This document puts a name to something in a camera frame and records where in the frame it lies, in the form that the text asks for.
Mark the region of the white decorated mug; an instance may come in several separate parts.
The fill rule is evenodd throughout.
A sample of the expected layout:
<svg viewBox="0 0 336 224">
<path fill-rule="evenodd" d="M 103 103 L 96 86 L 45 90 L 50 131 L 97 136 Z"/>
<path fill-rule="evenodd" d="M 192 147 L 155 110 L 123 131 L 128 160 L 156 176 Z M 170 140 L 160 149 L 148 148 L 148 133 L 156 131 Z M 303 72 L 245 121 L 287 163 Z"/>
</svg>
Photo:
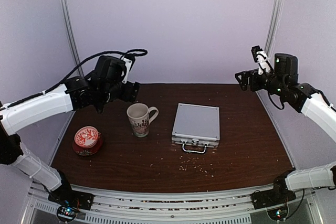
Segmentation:
<svg viewBox="0 0 336 224">
<path fill-rule="evenodd" d="M 143 138 L 149 134 L 150 124 L 157 118 L 159 110 L 143 103 L 135 103 L 128 107 L 127 116 L 131 129 L 136 137 Z"/>
</svg>

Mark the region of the aluminium poker case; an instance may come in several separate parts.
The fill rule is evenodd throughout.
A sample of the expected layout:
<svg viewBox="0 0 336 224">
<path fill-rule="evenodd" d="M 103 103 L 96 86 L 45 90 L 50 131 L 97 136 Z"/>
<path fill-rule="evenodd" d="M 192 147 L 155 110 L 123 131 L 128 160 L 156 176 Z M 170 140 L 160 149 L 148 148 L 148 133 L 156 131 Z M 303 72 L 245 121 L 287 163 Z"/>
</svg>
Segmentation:
<svg viewBox="0 0 336 224">
<path fill-rule="evenodd" d="M 217 106 L 179 103 L 172 130 L 172 143 L 186 153 L 205 154 L 218 148 L 221 139 L 220 114 Z"/>
</svg>

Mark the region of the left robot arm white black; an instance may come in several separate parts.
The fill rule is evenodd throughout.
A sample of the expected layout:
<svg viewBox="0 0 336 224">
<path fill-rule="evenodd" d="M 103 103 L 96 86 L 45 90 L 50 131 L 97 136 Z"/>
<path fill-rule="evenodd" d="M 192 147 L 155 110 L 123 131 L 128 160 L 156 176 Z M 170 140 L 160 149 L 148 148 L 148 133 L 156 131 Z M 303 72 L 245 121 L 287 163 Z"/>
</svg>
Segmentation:
<svg viewBox="0 0 336 224">
<path fill-rule="evenodd" d="M 135 54 L 112 51 L 96 54 L 93 71 L 85 77 L 65 76 L 55 86 L 19 101 L 1 105 L 1 164 L 12 165 L 39 181 L 64 205 L 76 197 L 65 175 L 45 164 L 21 141 L 18 131 L 57 114 L 93 106 L 102 113 L 104 106 L 116 99 L 133 102 L 139 84 L 128 81 Z"/>
</svg>

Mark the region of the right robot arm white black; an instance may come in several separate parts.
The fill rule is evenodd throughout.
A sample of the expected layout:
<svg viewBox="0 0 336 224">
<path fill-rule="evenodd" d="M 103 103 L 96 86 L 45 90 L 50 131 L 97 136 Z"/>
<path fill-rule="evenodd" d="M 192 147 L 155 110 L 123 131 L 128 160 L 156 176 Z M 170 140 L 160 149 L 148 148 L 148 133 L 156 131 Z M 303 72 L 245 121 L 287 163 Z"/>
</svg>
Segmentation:
<svg viewBox="0 0 336 224">
<path fill-rule="evenodd" d="M 298 59 L 290 54 L 275 54 L 271 65 L 265 51 L 252 49 L 256 69 L 235 74 L 243 91 L 266 90 L 268 96 L 277 95 L 281 106 L 289 104 L 298 113 L 311 119 L 335 139 L 335 106 L 328 101 L 321 90 L 308 83 L 298 82 Z M 308 169 L 285 172 L 274 181 L 269 192 L 272 203 L 279 204 L 289 196 L 290 191 L 307 188 L 335 188 L 335 162 Z"/>
</svg>

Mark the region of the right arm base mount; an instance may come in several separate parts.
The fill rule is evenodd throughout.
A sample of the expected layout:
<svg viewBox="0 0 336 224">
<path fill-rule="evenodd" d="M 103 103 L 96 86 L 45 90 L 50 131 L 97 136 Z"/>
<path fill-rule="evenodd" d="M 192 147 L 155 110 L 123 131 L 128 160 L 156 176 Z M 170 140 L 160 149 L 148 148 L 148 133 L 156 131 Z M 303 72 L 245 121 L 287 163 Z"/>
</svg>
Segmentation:
<svg viewBox="0 0 336 224">
<path fill-rule="evenodd" d="M 280 222 L 286 220 L 289 216 L 288 203 L 296 199 L 293 192 L 277 194 L 273 189 L 260 191 L 257 190 L 251 194 L 251 202 L 254 209 L 266 209 L 268 217 L 272 221 Z"/>
</svg>

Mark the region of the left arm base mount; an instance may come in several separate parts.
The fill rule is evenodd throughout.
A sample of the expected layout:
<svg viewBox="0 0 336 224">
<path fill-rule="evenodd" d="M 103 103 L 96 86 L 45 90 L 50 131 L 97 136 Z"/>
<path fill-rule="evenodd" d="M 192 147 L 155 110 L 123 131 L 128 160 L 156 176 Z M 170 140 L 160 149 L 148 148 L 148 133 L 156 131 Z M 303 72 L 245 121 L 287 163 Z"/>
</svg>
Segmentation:
<svg viewBox="0 0 336 224">
<path fill-rule="evenodd" d="M 48 200 L 57 203 L 56 217 L 63 223 L 69 223 L 79 218 L 84 218 L 84 210 L 90 210 L 94 195 L 80 191 L 73 191 L 72 197 L 60 199 L 55 194 L 48 193 Z"/>
</svg>

